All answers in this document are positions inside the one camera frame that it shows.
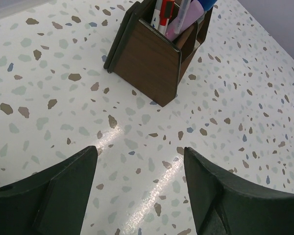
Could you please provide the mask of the white pen peach cap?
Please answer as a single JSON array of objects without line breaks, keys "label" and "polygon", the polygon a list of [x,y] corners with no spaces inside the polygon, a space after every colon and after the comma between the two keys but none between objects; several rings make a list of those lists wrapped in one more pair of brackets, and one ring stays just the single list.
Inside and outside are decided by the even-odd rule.
[{"label": "white pen peach cap", "polygon": [[160,13],[162,8],[162,3],[163,3],[163,0],[157,0],[154,11],[153,11],[153,16],[152,16],[152,20],[150,24],[155,29],[158,29],[160,24]]}]

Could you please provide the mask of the red white marker pen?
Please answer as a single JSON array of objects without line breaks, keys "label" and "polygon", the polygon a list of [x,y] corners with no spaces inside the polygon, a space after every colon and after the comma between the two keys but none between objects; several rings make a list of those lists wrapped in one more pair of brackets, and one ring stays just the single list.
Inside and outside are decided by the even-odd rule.
[{"label": "red white marker pen", "polygon": [[158,31],[163,35],[166,34],[168,22],[172,17],[173,7],[174,0],[162,0]]}]

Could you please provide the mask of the blue grey stamp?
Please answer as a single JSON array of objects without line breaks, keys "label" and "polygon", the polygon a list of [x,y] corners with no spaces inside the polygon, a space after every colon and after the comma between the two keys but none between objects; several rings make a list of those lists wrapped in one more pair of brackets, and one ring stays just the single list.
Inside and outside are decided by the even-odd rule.
[{"label": "blue grey stamp", "polygon": [[217,0],[198,0],[198,1],[200,2],[205,12],[209,11],[217,2]]}]

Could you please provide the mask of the grey purple pen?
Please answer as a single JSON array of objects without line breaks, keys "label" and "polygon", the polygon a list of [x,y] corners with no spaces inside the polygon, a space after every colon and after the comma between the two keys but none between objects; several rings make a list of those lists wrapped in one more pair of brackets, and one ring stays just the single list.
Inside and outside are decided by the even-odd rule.
[{"label": "grey purple pen", "polygon": [[174,33],[176,35],[178,35],[180,33],[180,30],[182,28],[182,25],[184,23],[187,11],[189,9],[191,0],[182,0],[180,7],[179,7],[179,11],[176,17],[176,22],[174,25]]}]

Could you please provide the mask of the brown wooden desk organizer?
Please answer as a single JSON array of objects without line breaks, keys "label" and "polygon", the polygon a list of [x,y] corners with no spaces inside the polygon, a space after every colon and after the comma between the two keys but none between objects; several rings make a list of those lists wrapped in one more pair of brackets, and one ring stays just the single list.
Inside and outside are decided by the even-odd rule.
[{"label": "brown wooden desk organizer", "polygon": [[164,107],[176,97],[196,43],[205,41],[213,11],[171,42],[150,24],[155,5],[154,0],[137,1],[126,11],[104,68]]}]

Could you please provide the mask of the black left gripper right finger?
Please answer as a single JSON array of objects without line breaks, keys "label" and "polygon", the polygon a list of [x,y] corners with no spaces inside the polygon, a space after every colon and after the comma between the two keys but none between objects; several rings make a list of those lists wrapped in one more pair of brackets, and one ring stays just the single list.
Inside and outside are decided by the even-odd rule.
[{"label": "black left gripper right finger", "polygon": [[190,147],[184,169],[198,235],[294,235],[294,194],[245,180]]}]

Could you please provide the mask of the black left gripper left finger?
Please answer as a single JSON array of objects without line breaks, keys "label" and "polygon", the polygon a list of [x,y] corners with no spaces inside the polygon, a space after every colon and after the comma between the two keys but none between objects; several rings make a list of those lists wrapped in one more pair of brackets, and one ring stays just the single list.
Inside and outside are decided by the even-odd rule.
[{"label": "black left gripper left finger", "polygon": [[98,151],[88,146],[62,162],[0,187],[0,235],[78,235]]}]

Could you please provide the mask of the pink highlighter marker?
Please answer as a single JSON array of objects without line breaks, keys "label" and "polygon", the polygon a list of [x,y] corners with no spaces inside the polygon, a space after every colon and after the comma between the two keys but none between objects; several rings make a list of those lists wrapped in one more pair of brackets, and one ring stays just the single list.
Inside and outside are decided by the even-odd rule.
[{"label": "pink highlighter marker", "polygon": [[[180,33],[184,32],[195,21],[197,21],[203,14],[204,14],[204,10],[200,2],[198,0],[191,1],[184,23],[180,30]],[[171,23],[168,25],[166,30],[165,37],[170,41],[173,41],[175,38],[177,38],[178,35],[180,35],[180,33],[178,35],[174,33],[175,22],[176,22],[176,17],[171,21]]]}]

